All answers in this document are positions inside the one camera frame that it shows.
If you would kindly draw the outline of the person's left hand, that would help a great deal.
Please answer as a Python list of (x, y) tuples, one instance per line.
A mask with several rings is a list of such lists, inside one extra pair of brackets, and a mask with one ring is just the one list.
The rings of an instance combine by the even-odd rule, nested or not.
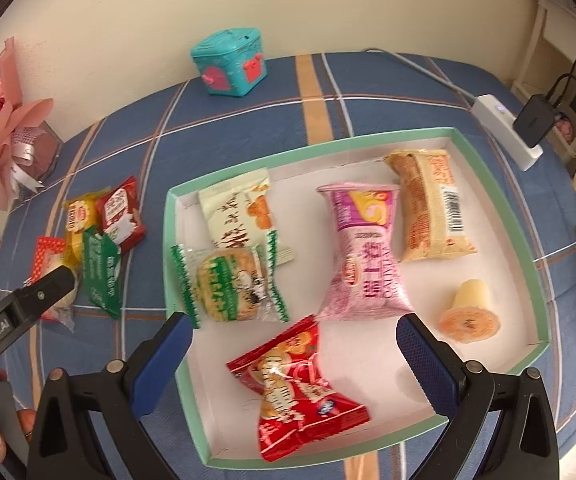
[[(18, 415), (18, 422), (20, 423), (24, 437), (27, 442), (30, 442), (33, 437), (34, 423), (36, 419), (36, 412), (26, 408), (26, 410), (19, 410), (16, 412)], [(7, 445), (4, 442), (3, 436), (0, 432), (0, 464), (3, 462), (7, 453)]]

